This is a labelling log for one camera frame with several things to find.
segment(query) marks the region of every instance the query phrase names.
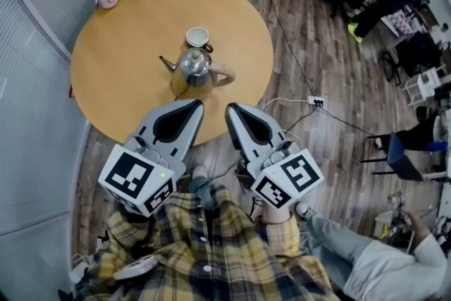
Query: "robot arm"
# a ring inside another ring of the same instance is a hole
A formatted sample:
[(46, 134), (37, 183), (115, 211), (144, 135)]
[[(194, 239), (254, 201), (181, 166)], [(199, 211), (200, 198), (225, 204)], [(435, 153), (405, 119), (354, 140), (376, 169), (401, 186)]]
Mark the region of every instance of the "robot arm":
[(242, 168), (255, 180), (250, 189), (275, 209), (288, 207), (324, 180), (307, 149), (285, 139), (279, 124), (244, 104), (229, 104), (225, 119)]
[[(129, 211), (150, 217), (176, 191), (203, 115), (198, 99), (153, 109), (124, 145), (114, 146), (99, 183)], [(286, 140), (274, 118), (232, 103), (225, 119), (253, 180), (249, 188), (275, 209), (288, 207), (324, 180), (309, 151)]]
[(175, 191), (204, 116), (198, 99), (150, 111), (124, 145), (115, 145), (99, 183), (128, 211), (150, 217)]

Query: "round wooden table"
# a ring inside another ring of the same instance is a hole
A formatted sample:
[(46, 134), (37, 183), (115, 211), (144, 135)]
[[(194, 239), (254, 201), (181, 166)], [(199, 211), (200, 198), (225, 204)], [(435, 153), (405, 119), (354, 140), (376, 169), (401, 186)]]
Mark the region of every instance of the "round wooden table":
[(119, 0), (96, 10), (78, 36), (70, 67), (73, 93), (89, 121), (125, 142), (153, 108), (173, 102), (171, 74), (159, 56), (177, 63), (191, 27), (210, 32), (214, 62), (231, 67), (236, 81), (203, 99), (196, 144), (227, 130), (231, 102), (256, 105), (273, 70), (265, 22), (247, 0)]

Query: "white cable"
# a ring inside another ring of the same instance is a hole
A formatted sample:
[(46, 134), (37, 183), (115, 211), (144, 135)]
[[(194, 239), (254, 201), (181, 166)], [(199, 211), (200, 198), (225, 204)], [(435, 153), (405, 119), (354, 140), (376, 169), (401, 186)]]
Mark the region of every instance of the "white cable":
[(259, 197), (259, 199), (257, 199), (257, 198), (255, 199), (255, 203), (256, 203), (255, 210), (251, 213), (250, 218), (252, 218), (254, 213), (257, 212), (257, 209), (259, 209), (259, 207), (261, 207), (260, 205), (257, 204), (258, 201), (262, 201), (262, 199), (260, 197)]
[(82, 254), (76, 253), (72, 256), (72, 265), (74, 265), (75, 263), (79, 262), (81, 259), (83, 261), (85, 261), (87, 264), (89, 264), (89, 262), (87, 261), (87, 258), (89, 258), (89, 256), (83, 256)]
[(286, 98), (274, 98), (273, 100), (269, 101), (268, 103), (266, 103), (263, 108), (261, 109), (261, 111), (264, 111), (264, 109), (266, 108), (266, 106), (274, 101), (277, 100), (283, 100), (283, 101), (287, 101), (287, 102), (298, 102), (298, 103), (309, 103), (309, 101), (305, 101), (305, 100), (298, 100), (298, 99), (286, 99)]
[(287, 130), (283, 130), (283, 131), (284, 131), (285, 133), (288, 133), (289, 135), (292, 135), (294, 138), (296, 138), (296, 139), (299, 141), (299, 146), (301, 147), (301, 148), (300, 148), (301, 151), (304, 149), (304, 146), (302, 145), (302, 141), (301, 141), (301, 139), (300, 139), (298, 136), (292, 134), (291, 132), (288, 132)]

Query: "jeans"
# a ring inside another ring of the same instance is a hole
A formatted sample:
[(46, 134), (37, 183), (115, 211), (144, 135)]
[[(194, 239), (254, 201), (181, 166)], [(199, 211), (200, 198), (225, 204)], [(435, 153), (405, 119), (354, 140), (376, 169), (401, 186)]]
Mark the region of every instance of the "jeans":
[(204, 187), (202, 187), (201, 189), (199, 189), (197, 192), (196, 190), (203, 186), (205, 183), (207, 183), (209, 181), (208, 178), (205, 178), (204, 176), (199, 176), (194, 178), (191, 181), (190, 187), (188, 188), (188, 193), (196, 193), (196, 195), (198, 195), (200, 197), (200, 199), (202, 200), (202, 203), (204, 204), (204, 208), (208, 211), (213, 211), (213, 200), (211, 199), (211, 193), (210, 193), (210, 186), (212, 183), (210, 183), (209, 185), (205, 185)]
[(343, 290), (352, 266), (373, 240), (357, 235), (321, 214), (308, 218), (307, 231), (301, 234), (299, 245), (323, 264), (329, 279)]

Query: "kettle lid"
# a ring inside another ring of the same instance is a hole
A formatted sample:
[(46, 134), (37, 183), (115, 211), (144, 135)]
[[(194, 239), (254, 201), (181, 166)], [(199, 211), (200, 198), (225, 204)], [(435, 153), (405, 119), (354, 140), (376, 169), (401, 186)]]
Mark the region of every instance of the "kettle lid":
[(184, 74), (203, 75), (210, 70), (211, 57), (201, 48), (191, 48), (182, 55), (179, 66)]

